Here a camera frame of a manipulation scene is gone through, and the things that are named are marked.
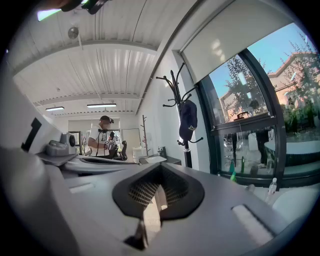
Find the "white t-shirt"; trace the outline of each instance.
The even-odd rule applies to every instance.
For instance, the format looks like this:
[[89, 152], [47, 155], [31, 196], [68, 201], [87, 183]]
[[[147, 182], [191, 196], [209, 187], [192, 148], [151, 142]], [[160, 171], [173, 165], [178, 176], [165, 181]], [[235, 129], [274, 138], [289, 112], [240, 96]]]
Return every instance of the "white t-shirt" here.
[[[102, 130], [100, 125], [92, 126], [92, 128], [90, 130], [89, 138], [93, 138], [97, 143], [103, 144], [104, 143], [104, 141], [102, 141], [103, 133], [100, 132], [99, 129]], [[98, 150], [97, 156], [108, 156], [109, 155], [109, 150], [107, 150], [107, 149], [104, 150], [103, 147], [100, 148], [100, 145], [99, 145], [99, 149], [94, 148], [94, 147], [89, 147], [89, 148], [92, 150], [92, 153], [91, 153], [92, 157], [96, 156], [97, 150]]]

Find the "blue sky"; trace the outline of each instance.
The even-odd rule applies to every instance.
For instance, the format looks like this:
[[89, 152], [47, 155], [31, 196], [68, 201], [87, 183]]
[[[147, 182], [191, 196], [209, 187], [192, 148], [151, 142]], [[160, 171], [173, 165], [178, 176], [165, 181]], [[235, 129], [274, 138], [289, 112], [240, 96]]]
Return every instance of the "blue sky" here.
[[[275, 72], [283, 64], [280, 58], [286, 61], [288, 56], [285, 53], [290, 55], [295, 51], [289, 41], [297, 43], [299, 46], [305, 45], [304, 39], [300, 37], [298, 32], [305, 37], [302, 30], [294, 23], [291, 23], [262, 38], [258, 42], [249, 46], [248, 49], [257, 60], [261, 60], [261, 64], [265, 62], [264, 70], [266, 72], [269, 70], [271, 70], [271, 72]], [[228, 88], [225, 87], [225, 84], [226, 80], [230, 79], [230, 76], [226, 63], [218, 67], [209, 76], [219, 98], [227, 93]]]

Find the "ceiling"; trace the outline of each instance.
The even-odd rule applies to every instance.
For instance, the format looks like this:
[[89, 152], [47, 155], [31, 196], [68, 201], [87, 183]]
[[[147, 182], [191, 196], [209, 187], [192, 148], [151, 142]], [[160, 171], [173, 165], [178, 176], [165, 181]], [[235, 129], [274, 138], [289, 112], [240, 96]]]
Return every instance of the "ceiling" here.
[[[112, 0], [95, 15], [32, 13], [14, 37], [7, 63], [19, 89], [56, 117], [108, 111], [136, 114], [164, 44], [196, 0]], [[79, 28], [76, 39], [68, 37]], [[87, 108], [87, 104], [116, 107]]]

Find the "fluorescent light fixture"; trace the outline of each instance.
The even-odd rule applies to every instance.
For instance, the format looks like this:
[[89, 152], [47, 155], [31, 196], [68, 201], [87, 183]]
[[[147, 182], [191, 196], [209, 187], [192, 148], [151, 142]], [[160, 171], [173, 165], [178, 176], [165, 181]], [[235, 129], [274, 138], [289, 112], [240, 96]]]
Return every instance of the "fluorescent light fixture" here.
[[292, 75], [292, 77], [291, 77], [291, 80], [290, 80], [290, 81], [293, 81], [293, 80], [295, 79], [296, 74], [297, 74], [297, 72], [294, 72], [294, 73], [293, 73], [293, 75]]
[[57, 12], [61, 11], [61, 9], [50, 9], [50, 10], [41, 10], [37, 12], [38, 21], [42, 21], [46, 17], [49, 17], [52, 14], [55, 14]]
[[55, 107], [50, 107], [46, 108], [46, 111], [55, 111], [55, 110], [64, 110], [65, 108], [63, 106], [55, 106]]
[[242, 84], [243, 86], [247, 83], [247, 81], [246, 81], [246, 79], [245, 79], [245, 76], [244, 76], [244, 73], [240, 72], [240, 73], [238, 74], [238, 78], [240, 79], [240, 82], [241, 82], [241, 84]]
[[116, 107], [117, 104], [115, 103], [106, 103], [106, 104], [89, 104], [86, 105], [88, 108], [109, 108], [109, 107]]

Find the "black chair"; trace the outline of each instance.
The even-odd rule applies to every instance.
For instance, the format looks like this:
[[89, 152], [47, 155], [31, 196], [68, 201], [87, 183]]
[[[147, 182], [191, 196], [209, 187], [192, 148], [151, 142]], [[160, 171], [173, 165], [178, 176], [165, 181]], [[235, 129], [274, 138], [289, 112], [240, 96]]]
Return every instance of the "black chair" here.
[[115, 156], [114, 160], [126, 161], [128, 159], [126, 151], [127, 151], [127, 142], [124, 140], [122, 141], [122, 152], [118, 152], [120, 156]]

